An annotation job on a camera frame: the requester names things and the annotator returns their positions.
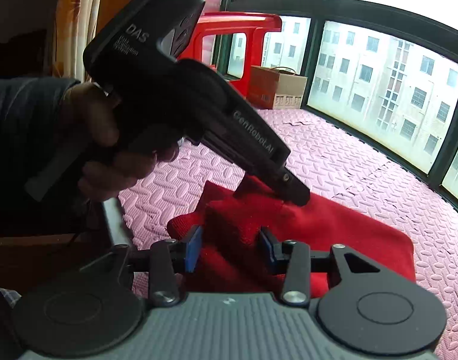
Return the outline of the left hand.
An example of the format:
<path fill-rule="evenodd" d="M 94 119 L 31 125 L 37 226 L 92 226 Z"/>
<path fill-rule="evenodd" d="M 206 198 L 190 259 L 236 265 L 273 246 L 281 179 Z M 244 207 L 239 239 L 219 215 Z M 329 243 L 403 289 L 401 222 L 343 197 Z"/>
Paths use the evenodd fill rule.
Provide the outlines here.
<path fill-rule="evenodd" d="M 69 88 L 61 105 L 75 136 L 73 142 L 89 141 L 104 150 L 114 147 L 119 131 L 112 110 L 117 103 L 116 97 L 106 95 L 90 82 Z M 87 161 L 82 168 L 79 190 L 87 199 L 107 201 L 146 178 L 157 164 L 174 161 L 179 151 L 180 146 L 174 141 L 160 150 L 116 150 L 111 160 Z"/>

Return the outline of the black jacket left forearm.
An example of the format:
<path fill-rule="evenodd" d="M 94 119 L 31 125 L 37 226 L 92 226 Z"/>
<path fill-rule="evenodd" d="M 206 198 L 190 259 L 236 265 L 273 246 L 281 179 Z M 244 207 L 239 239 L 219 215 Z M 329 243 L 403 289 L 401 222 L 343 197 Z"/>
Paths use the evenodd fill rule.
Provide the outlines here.
<path fill-rule="evenodd" d="M 54 77 L 0 79 L 0 237 L 82 231 L 90 204 L 69 177 L 40 201 L 27 183 L 43 175 L 78 137 L 89 110 L 106 105 L 94 84 Z"/>

